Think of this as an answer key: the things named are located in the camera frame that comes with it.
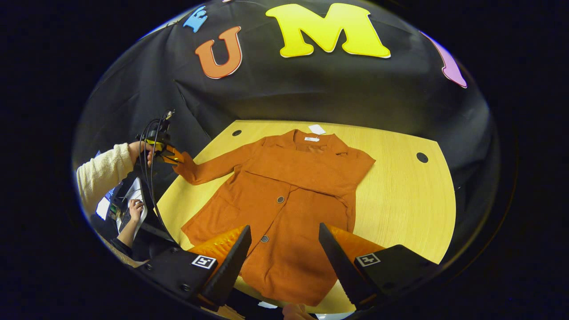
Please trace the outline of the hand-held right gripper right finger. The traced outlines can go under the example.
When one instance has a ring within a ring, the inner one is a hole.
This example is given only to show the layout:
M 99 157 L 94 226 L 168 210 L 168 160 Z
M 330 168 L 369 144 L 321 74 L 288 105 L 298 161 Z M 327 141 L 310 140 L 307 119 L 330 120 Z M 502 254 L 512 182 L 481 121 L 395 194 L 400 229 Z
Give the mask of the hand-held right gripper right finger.
M 441 271 L 404 245 L 388 248 L 331 224 L 320 223 L 319 242 L 356 307 L 380 306 L 420 288 Z

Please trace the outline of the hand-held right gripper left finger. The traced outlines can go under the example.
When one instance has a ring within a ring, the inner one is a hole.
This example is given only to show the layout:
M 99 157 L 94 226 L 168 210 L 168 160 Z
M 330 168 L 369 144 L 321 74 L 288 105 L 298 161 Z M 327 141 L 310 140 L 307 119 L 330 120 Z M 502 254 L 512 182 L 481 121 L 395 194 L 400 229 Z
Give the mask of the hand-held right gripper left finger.
M 217 312 L 234 288 L 251 243 L 250 225 L 243 225 L 189 250 L 165 249 L 136 272 L 180 300 Z

